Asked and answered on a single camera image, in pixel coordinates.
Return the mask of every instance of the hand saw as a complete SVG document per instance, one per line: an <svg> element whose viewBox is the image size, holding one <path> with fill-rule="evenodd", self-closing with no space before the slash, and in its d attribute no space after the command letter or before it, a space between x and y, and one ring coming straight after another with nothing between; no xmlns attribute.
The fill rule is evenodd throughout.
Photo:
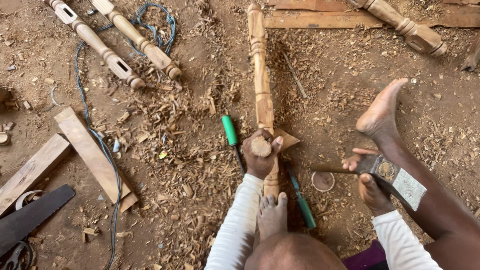
<svg viewBox="0 0 480 270"><path fill-rule="evenodd" d="M43 195L40 199L0 220L0 257L33 229L70 200L75 192L67 185Z"/></svg>

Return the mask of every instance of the white long sleeve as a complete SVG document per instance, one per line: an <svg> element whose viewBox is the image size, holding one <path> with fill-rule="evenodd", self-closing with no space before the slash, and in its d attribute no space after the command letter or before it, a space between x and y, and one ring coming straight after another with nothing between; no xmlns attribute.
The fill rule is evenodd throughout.
<svg viewBox="0 0 480 270"><path fill-rule="evenodd" d="M442 270L395 210L372 220L390 270Z"/></svg>
<svg viewBox="0 0 480 270"><path fill-rule="evenodd" d="M252 254L264 182L246 174L215 238L204 270L243 270Z"/></svg>

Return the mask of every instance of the foot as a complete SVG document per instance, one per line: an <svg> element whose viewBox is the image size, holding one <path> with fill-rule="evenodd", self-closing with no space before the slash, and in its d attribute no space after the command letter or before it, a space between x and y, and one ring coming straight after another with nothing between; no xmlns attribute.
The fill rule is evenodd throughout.
<svg viewBox="0 0 480 270"><path fill-rule="evenodd" d="M395 124L396 96L407 78L393 80L358 119L357 130L370 136L398 135Z"/></svg>
<svg viewBox="0 0 480 270"><path fill-rule="evenodd" d="M359 192L363 203L372 211L373 216L378 217L391 211L395 211L390 193L380 189L373 177L364 173L359 177Z"/></svg>
<svg viewBox="0 0 480 270"><path fill-rule="evenodd" d="M271 235L287 232L287 194L278 195L278 204L275 204L273 195L263 197L257 213L260 242Z"/></svg>

